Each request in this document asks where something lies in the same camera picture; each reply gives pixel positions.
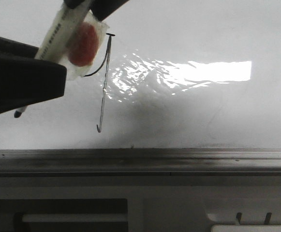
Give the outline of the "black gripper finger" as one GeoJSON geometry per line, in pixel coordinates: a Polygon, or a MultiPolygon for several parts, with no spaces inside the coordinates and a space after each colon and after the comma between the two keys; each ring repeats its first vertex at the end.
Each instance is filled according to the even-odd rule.
{"type": "Polygon", "coordinates": [[[64,0],[62,20],[83,21],[88,12],[103,21],[128,0],[64,0]]]}
{"type": "Polygon", "coordinates": [[[0,114],[64,95],[67,69],[35,59],[37,51],[0,37],[0,114]]]}

